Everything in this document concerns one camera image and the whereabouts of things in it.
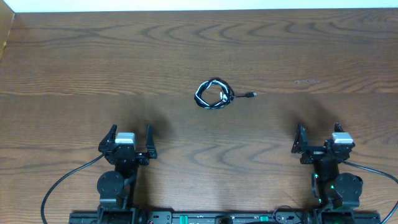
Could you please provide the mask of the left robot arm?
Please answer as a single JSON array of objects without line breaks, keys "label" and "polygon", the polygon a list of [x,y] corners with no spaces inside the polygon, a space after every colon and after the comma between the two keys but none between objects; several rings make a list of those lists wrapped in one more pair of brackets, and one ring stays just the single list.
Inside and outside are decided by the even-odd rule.
[{"label": "left robot arm", "polygon": [[114,170],[105,172],[97,182],[99,203],[104,210],[132,208],[137,170],[139,166],[147,166],[151,159],[157,158],[151,126],[147,128],[146,152],[136,151],[134,133],[117,133],[116,130],[114,124],[98,146],[99,152],[114,166]]}]

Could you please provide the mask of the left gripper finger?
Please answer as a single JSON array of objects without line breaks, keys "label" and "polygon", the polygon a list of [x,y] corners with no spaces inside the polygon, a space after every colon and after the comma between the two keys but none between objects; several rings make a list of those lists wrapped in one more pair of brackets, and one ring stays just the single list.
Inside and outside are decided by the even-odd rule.
[{"label": "left gripper finger", "polygon": [[101,153],[106,152],[109,149],[109,145],[113,144],[115,142],[116,130],[117,130],[117,125],[116,124],[112,125],[109,132],[105,135],[105,137],[99,143],[99,146],[98,146],[99,152],[101,152]]},{"label": "left gripper finger", "polygon": [[148,128],[147,128],[146,148],[147,148],[148,158],[156,159],[157,158],[157,149],[154,144],[153,131],[152,131],[151,125],[148,125]]}]

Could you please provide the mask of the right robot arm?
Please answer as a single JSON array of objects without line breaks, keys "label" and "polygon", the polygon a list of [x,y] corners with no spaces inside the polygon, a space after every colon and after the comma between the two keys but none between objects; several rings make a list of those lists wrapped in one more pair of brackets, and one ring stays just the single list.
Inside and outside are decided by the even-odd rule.
[{"label": "right robot arm", "polygon": [[350,173],[341,173],[338,168],[339,164],[349,159],[354,147],[353,138],[338,123],[331,138],[322,146],[311,146],[304,126],[297,125],[291,153],[301,155],[301,164],[314,167],[313,191],[323,206],[330,205],[334,210],[359,206],[362,179]]}]

